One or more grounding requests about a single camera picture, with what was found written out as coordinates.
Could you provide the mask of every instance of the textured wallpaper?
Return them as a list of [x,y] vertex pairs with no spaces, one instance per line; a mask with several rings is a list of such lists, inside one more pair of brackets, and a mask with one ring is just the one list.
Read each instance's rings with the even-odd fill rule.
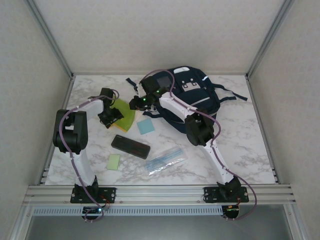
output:
[[320,1],[296,0],[251,79],[278,170],[320,239]]
[[68,78],[22,0],[0,1],[0,239],[45,162]]
[[75,73],[246,73],[283,0],[35,0]]

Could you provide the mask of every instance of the light blue square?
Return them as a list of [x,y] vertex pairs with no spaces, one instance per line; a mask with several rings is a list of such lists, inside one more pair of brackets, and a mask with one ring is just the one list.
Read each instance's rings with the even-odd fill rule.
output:
[[143,120],[143,121],[139,121],[136,124],[138,125],[138,128],[139,128],[141,135],[150,133],[155,130],[155,127],[152,124],[152,121],[150,118]]

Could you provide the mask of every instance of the plastic bag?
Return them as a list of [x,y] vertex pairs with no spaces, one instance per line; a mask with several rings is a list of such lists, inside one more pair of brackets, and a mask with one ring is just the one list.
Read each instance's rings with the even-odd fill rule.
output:
[[145,169],[150,176],[186,159],[187,157],[183,149],[176,146],[161,152],[155,158],[147,161],[145,163]]

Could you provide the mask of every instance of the navy backpack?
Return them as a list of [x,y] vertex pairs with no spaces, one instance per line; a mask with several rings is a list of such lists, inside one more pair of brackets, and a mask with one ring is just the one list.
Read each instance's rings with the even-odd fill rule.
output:
[[[236,94],[235,92],[226,89],[223,85],[212,83],[209,77],[200,69],[190,66],[180,66],[168,69],[168,71],[174,75],[175,79],[172,89],[173,94],[193,107],[205,108],[208,114],[213,118],[216,118],[217,116],[220,103],[226,100],[236,100],[237,98],[244,101],[248,100],[247,97]],[[152,77],[157,80],[160,87],[170,88],[173,82],[171,75],[165,71],[155,73]],[[126,80],[133,85],[134,89],[137,91],[137,85],[129,78]],[[232,92],[234,96],[227,96],[219,99],[215,92],[215,88]],[[185,123],[179,117],[171,111],[161,107],[159,104],[155,104],[155,107],[158,114],[153,114],[151,111],[147,110],[143,115],[147,115],[153,119],[164,118],[179,132],[186,133]]]

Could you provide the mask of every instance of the purple cable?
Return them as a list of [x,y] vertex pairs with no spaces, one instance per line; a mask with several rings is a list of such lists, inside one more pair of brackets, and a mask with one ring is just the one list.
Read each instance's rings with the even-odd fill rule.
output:
[[88,215],[88,213],[91,212],[93,209],[98,209],[98,208],[101,208],[101,209],[102,209],[101,215],[98,216],[96,219],[90,220],[91,223],[100,220],[100,219],[104,216],[105,213],[104,213],[104,210],[103,210],[102,206],[101,206],[101,205],[90,195],[90,193],[88,192],[88,190],[87,190],[87,188],[86,188],[86,186],[85,186],[85,183],[83,182],[83,180],[82,180],[82,178],[81,178],[81,176],[80,176],[80,174],[79,174],[79,171],[78,171],[78,169],[77,169],[77,167],[76,167],[76,165],[75,165],[75,159],[74,159],[74,155],[73,155],[73,153],[72,153],[72,150],[70,149],[70,147],[67,145],[67,143],[66,143],[66,141],[65,141],[65,138],[64,138],[64,135],[63,135],[63,132],[62,132],[62,128],[63,128],[63,123],[64,123],[65,119],[67,118],[67,116],[68,116],[69,114],[71,114],[72,112],[74,112],[74,111],[76,111],[76,110],[78,110],[78,109],[83,108],[83,107],[86,106],[87,104],[89,104],[89,103],[91,103],[91,102],[93,102],[93,101],[99,100],[99,99],[104,99],[104,98],[107,98],[107,99],[109,99],[109,100],[117,100],[117,99],[119,98],[119,96],[120,96],[120,95],[119,95],[119,92],[118,92],[117,90],[114,90],[114,89],[111,89],[111,90],[112,90],[114,93],[117,94],[117,96],[116,96],[115,98],[110,98],[110,97],[108,97],[108,96],[103,96],[103,95],[97,96],[97,97],[95,97],[95,98],[92,98],[92,99],[90,99],[90,100],[88,100],[88,101],[80,104],[79,106],[70,109],[68,112],[66,112],[66,114],[62,117],[62,119],[61,119],[61,121],[60,121],[60,123],[59,123],[59,135],[60,135],[60,138],[61,138],[61,141],[62,141],[64,147],[65,147],[65,148],[67,149],[67,151],[70,153],[71,164],[72,164],[72,167],[73,167],[73,169],[74,169],[74,171],[75,171],[75,174],[76,174],[76,176],[78,177],[79,182],[80,182],[81,186],[83,187],[83,190],[84,190],[85,194],[91,199],[91,201],[92,201],[94,204],[96,204],[95,207],[92,207],[92,208],[90,208],[88,211],[86,211],[86,213],[85,213],[85,215],[84,215],[84,220],[87,222],[87,220],[88,220],[88,219],[87,219],[87,215]]
[[[153,74],[153,73],[162,72],[162,71],[169,73],[169,74],[171,75],[171,77],[172,77],[172,85],[171,85],[170,92],[169,92],[170,97],[171,97],[177,104],[179,104],[179,105],[181,105],[182,107],[184,107],[185,109],[187,109],[188,107],[187,107],[186,105],[184,105],[182,102],[179,102],[178,100],[176,100],[176,99],[173,97],[173,95],[172,95],[172,90],[173,90],[173,88],[174,88],[174,85],[175,85],[175,81],[176,81],[176,80],[175,80],[175,76],[174,76],[170,71],[168,71],[168,70],[166,70],[166,69],[153,70],[153,71],[149,72],[147,75],[145,75],[145,76],[143,77],[143,79],[145,79],[146,77],[148,77],[149,75],[151,75],[151,74]],[[245,217],[247,217],[247,216],[249,216],[251,213],[253,213],[254,210],[255,210],[256,207],[257,207],[257,195],[256,195],[256,192],[254,191],[253,187],[252,187],[246,180],[244,180],[242,177],[240,177],[239,175],[235,174],[235,173],[232,172],[231,170],[227,169],[226,166],[225,166],[225,165],[221,162],[221,160],[219,159],[219,157],[218,157],[218,155],[217,155],[217,152],[216,152],[215,148],[213,147],[213,143],[214,143],[214,140],[216,140],[216,138],[217,138],[217,137],[220,135],[220,133],[221,133],[221,125],[220,125],[220,123],[219,123],[216,119],[214,119],[213,117],[209,116],[208,114],[205,114],[205,113],[203,113],[203,112],[200,112],[200,111],[197,111],[197,110],[193,110],[193,109],[189,109],[189,110],[190,110],[191,112],[194,112],[194,113],[200,114],[200,115],[202,115],[202,116],[204,116],[204,117],[207,117],[207,118],[209,118],[210,120],[212,120],[212,121],[214,121],[214,122],[216,123],[216,125],[218,126],[218,132],[217,132],[217,134],[213,137],[213,139],[211,140],[211,148],[212,148],[212,150],[213,150],[213,153],[214,153],[216,159],[218,160],[219,164],[221,165],[221,167],[222,167],[223,169],[225,169],[228,173],[232,174],[233,176],[236,176],[238,179],[242,180],[242,181],[251,189],[252,194],[253,194],[253,196],[254,196],[254,205],[253,205],[252,209],[251,209],[248,213],[246,213],[245,215],[243,215],[243,216],[241,216],[241,217],[233,218],[233,221],[237,221],[237,220],[244,219]]]

